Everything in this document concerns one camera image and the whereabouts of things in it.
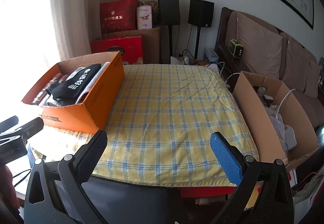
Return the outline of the black speaker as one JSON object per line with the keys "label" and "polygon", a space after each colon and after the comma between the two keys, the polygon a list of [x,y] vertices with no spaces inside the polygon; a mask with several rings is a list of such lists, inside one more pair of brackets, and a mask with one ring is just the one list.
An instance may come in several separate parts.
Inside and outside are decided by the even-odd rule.
{"label": "black speaker", "polygon": [[188,24],[210,28],[214,18],[214,3],[205,0],[190,0]]}
{"label": "black speaker", "polygon": [[179,0],[158,0],[160,23],[162,26],[180,25]]}

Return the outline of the beige sofa cushion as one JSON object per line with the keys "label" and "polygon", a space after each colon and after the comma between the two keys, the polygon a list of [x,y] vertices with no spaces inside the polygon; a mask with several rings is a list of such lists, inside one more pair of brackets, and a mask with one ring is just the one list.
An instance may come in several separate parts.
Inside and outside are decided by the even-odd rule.
{"label": "beige sofa cushion", "polygon": [[225,46],[234,39],[243,45],[241,60],[253,73],[279,79],[283,37],[278,30],[255,16],[231,13],[225,36]]}
{"label": "beige sofa cushion", "polygon": [[290,89],[317,98],[321,68],[316,57],[288,34],[282,32],[280,35],[283,45],[279,78]]}

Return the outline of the red Ferrero gift box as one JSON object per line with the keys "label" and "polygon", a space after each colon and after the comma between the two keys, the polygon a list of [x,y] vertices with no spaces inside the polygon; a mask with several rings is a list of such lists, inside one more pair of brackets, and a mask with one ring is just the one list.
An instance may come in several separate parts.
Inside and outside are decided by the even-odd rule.
{"label": "red Ferrero gift box", "polygon": [[143,64],[143,37],[119,36],[97,39],[90,43],[92,53],[120,52],[126,64]]}

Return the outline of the large brown carton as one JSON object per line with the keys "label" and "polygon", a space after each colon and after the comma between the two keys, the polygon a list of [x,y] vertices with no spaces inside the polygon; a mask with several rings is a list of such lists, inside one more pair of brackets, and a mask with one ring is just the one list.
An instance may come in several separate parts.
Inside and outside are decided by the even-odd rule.
{"label": "large brown carton", "polygon": [[155,27],[144,30],[120,31],[114,33],[102,34],[102,39],[120,36],[137,36],[142,35],[143,43],[143,63],[159,64],[160,61],[160,29]]}

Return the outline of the right black speaker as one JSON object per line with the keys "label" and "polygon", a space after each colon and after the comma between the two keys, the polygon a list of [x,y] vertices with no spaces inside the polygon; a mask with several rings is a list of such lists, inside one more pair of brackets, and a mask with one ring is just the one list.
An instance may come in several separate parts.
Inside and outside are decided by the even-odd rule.
{"label": "right black speaker", "polygon": [[214,3],[205,0],[190,0],[188,24],[210,28],[214,18]]}

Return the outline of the brown open cardboard box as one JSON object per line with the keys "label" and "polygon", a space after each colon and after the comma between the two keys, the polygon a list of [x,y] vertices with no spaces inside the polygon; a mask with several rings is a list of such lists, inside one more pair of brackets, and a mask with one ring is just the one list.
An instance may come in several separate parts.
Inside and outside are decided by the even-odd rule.
{"label": "brown open cardboard box", "polygon": [[[283,123],[294,130],[296,147],[287,153],[255,92],[255,86],[266,88],[266,94],[274,98],[274,105],[279,106]],[[260,161],[272,163],[278,158],[283,160],[287,171],[290,171],[319,149],[319,142],[308,116],[282,81],[242,71],[233,94],[256,144]]]}

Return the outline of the red tea gift bag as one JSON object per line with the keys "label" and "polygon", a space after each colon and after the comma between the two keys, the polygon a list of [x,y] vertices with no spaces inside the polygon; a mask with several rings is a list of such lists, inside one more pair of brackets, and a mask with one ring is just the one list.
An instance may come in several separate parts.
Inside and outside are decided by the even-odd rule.
{"label": "red tea gift bag", "polygon": [[119,0],[100,3],[102,34],[137,29],[138,0]]}

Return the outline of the left black speaker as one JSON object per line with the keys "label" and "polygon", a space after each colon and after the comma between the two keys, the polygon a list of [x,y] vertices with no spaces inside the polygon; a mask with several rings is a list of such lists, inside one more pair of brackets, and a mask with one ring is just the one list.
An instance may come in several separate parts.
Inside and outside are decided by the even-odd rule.
{"label": "left black speaker", "polygon": [[158,0],[160,23],[162,26],[180,25],[179,0]]}

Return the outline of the black sock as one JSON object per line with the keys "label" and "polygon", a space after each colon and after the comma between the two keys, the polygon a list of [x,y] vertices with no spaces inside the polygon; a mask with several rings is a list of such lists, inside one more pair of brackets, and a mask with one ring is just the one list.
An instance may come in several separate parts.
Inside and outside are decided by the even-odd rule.
{"label": "black sock", "polygon": [[81,68],[72,78],[66,79],[55,87],[50,95],[56,101],[75,100],[81,95],[81,92],[90,84],[92,79],[101,70],[101,64],[93,64]]}

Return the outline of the pink tissue pack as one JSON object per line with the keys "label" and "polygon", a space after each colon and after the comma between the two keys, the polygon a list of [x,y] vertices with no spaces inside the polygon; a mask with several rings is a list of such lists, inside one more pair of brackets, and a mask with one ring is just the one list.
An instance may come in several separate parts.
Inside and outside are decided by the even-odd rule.
{"label": "pink tissue pack", "polygon": [[151,29],[153,27],[152,23],[152,10],[151,6],[143,5],[137,7],[137,29]]}

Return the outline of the green alarm clock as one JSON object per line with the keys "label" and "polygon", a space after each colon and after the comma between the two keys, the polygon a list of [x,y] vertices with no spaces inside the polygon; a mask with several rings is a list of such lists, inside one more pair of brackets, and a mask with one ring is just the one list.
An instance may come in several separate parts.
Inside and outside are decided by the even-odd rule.
{"label": "green alarm clock", "polygon": [[228,50],[235,58],[241,58],[243,55],[244,47],[238,43],[237,40],[231,39],[228,45]]}

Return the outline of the yellow plaid cushion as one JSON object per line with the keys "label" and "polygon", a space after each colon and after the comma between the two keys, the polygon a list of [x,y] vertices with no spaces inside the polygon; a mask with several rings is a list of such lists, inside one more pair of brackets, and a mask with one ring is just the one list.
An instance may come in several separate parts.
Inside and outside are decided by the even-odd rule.
{"label": "yellow plaid cushion", "polygon": [[94,175],[150,186],[227,186],[210,137],[244,155],[258,150],[220,76],[188,65],[127,65]]}

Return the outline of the brown labelled plastic jar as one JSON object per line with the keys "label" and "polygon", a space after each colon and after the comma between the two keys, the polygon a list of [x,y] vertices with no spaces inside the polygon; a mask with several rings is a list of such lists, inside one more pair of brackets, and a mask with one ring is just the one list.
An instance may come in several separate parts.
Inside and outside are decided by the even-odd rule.
{"label": "brown labelled plastic jar", "polygon": [[62,82],[68,78],[67,75],[62,75],[61,73],[56,74],[51,78],[51,80],[45,85],[43,89],[37,94],[37,96],[32,101],[33,105],[44,106],[47,100],[52,95],[53,90],[58,87]]}

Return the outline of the orange cardboard box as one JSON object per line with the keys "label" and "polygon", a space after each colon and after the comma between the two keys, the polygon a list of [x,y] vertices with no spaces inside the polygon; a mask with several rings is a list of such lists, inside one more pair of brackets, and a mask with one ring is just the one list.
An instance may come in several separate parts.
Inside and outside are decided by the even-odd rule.
{"label": "orange cardboard box", "polygon": [[[43,88],[58,74],[71,74],[78,67],[92,64],[109,65],[95,82],[83,102],[64,107],[37,106],[32,102]],[[56,63],[37,81],[22,102],[28,110],[38,114],[45,125],[65,130],[96,133],[104,130],[117,93],[125,77],[120,52],[103,52],[79,56]]]}

